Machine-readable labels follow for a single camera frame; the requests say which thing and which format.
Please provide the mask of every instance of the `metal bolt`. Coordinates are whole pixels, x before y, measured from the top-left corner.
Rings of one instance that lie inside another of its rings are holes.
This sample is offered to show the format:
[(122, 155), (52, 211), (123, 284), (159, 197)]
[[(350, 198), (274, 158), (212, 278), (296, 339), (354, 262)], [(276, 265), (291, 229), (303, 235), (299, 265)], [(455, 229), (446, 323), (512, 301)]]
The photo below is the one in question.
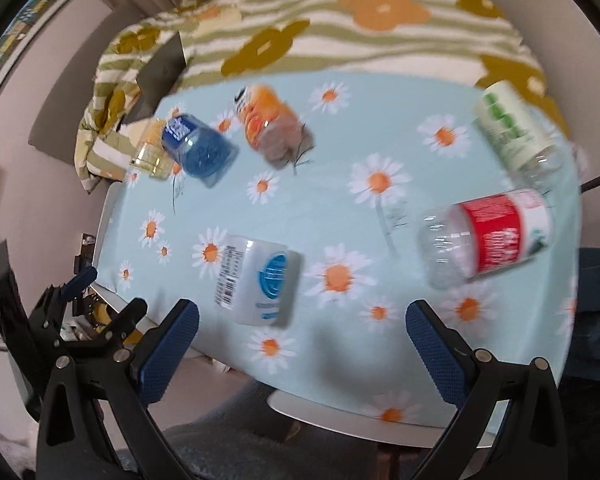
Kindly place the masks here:
[(58, 359), (56, 359), (56, 368), (60, 368), (62, 370), (69, 364), (69, 362), (71, 362), (71, 359), (69, 359), (68, 356), (61, 355)]
[(131, 352), (126, 348), (121, 348), (120, 350), (116, 350), (116, 353), (113, 354), (113, 360), (117, 363), (121, 363), (122, 361), (126, 361), (129, 359)]
[(475, 358), (478, 359), (478, 361), (480, 361), (481, 363), (488, 363), (493, 358), (491, 352), (485, 350), (484, 348), (477, 349), (474, 355)]
[(546, 359), (542, 359), (541, 357), (536, 357), (534, 359), (534, 364), (538, 370), (547, 370), (549, 367), (549, 363), (546, 361)]

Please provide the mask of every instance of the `picture frame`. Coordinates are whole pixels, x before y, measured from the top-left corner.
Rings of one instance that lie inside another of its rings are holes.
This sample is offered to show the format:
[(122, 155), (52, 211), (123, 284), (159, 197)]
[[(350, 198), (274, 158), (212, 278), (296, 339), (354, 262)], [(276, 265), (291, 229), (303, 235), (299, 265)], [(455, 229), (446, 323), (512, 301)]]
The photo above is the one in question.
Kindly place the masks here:
[(69, 0), (29, 0), (0, 37), (0, 88), (26, 48)]

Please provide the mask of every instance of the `bottle with green label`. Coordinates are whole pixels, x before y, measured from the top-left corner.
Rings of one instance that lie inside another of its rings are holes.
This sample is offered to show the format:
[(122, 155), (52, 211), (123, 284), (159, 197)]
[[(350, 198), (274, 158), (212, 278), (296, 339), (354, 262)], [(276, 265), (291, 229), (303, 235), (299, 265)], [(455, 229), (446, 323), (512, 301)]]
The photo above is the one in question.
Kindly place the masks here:
[(512, 174), (542, 192), (554, 187), (562, 153), (509, 81), (488, 87), (476, 113), (478, 124)]

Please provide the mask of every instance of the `light blue tablecloth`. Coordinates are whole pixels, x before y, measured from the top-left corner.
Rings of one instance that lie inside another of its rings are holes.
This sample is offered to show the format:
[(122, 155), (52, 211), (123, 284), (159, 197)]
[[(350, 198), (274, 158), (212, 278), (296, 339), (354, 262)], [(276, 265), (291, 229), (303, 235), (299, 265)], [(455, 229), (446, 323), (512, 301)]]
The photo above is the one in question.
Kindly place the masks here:
[[(234, 119), (227, 135), (240, 154), (214, 188), (182, 174), (164, 182), (128, 173), (104, 240), (99, 284), (125, 300), (145, 298), (156, 321), (179, 298), (193, 300), (201, 313), (195, 348), (289, 393), (385, 420), (445, 426), (453, 413), (404, 328), (406, 307), (420, 298), (470, 345), (524, 364), (545, 356), (561, 373), (580, 198), (560, 135), (565, 164), (560, 184), (546, 196), (555, 219), (549, 250), (467, 288), (440, 292), (426, 285), (416, 246), (425, 211), (510, 189), (472, 123), (479, 91), (370, 73), (259, 75), (167, 97), (157, 116), (177, 106), (217, 124), (239, 89), (256, 81), (272, 85), (304, 115), (316, 144), (304, 164), (296, 174), (291, 166), (272, 170)], [(336, 98), (323, 103), (329, 88)], [(453, 133), (449, 146), (434, 136), (443, 127)], [(382, 193), (370, 190), (370, 182)], [(301, 255), (296, 283), (285, 291), (294, 299), (283, 307), (282, 326), (241, 326), (218, 312), (218, 260), (206, 260), (218, 256), (214, 248), (221, 251), (225, 233), (286, 244)], [(479, 303), (475, 320), (458, 317), (466, 298)]]

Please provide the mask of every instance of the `striped blanket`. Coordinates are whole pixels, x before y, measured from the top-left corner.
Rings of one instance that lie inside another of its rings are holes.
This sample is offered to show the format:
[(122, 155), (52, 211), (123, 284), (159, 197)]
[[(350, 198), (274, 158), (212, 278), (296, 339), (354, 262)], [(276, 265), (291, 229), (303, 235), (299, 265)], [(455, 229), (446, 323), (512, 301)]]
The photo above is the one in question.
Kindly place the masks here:
[(566, 132), (541, 67), (491, 0), (185, 2), (127, 27), (101, 57), (75, 149), (87, 191), (103, 177), (124, 178), (135, 147), (118, 123), (138, 96), (138, 71), (177, 30), (187, 68), (176, 90), (258, 71), (327, 68), (481, 88), (506, 79)]

